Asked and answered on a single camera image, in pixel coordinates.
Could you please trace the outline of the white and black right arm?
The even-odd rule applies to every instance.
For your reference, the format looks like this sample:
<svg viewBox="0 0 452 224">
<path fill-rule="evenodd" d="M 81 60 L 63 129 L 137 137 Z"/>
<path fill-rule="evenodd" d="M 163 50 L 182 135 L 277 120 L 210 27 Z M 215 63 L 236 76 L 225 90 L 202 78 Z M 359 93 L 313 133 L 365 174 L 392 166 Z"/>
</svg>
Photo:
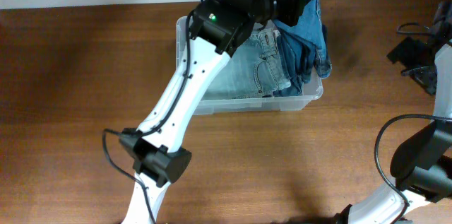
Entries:
<svg viewBox="0 0 452 224">
<path fill-rule="evenodd" d="M 438 5 L 432 26 L 421 32 L 398 34 L 405 39 L 388 54 L 400 62 L 409 76 L 435 97 L 434 113 L 403 114 L 388 120 L 379 131 L 374 161 L 383 184 L 358 204 L 337 213 L 334 223 L 407 223 L 404 217 L 416 208 L 451 198 L 451 2 Z M 385 176 L 379 161 L 379 145 L 390 125 L 404 119 L 426 119 L 429 124 L 396 149 Z"/>
</svg>

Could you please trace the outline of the blue denim shirt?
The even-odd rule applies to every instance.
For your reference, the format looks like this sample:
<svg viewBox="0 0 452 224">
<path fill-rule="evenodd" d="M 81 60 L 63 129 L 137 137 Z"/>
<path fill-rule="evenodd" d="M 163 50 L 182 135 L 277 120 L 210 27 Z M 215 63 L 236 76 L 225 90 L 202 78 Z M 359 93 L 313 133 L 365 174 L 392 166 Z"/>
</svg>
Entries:
<svg viewBox="0 0 452 224">
<path fill-rule="evenodd" d="M 290 87 L 273 92 L 274 97 L 294 97 L 303 93 L 304 82 L 299 76 L 290 80 Z"/>
</svg>

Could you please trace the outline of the light blue jeans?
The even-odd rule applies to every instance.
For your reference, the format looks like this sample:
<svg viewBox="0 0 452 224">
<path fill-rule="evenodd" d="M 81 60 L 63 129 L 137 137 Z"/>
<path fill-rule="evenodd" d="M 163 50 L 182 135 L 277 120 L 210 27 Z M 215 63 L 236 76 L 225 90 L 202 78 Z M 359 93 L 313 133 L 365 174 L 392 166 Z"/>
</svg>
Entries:
<svg viewBox="0 0 452 224">
<path fill-rule="evenodd" d="M 262 98 L 291 83 L 278 49 L 280 34 L 265 29 L 253 32 L 213 79 L 204 100 Z"/>
</svg>

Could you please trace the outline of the dark blue jeans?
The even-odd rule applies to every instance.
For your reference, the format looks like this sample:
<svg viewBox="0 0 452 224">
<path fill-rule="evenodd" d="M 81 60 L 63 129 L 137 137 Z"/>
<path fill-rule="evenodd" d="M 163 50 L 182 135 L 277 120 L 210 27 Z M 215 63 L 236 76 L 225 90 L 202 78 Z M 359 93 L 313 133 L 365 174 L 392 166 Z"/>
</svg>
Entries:
<svg viewBox="0 0 452 224">
<path fill-rule="evenodd" d="M 280 32 L 278 47 L 294 88 L 310 82 L 312 71 L 320 78 L 330 76 L 332 64 L 326 46 L 326 26 L 321 21 L 320 0 L 311 0 L 304 7 L 295 26 L 289 27 L 278 20 L 274 23 Z"/>
</svg>

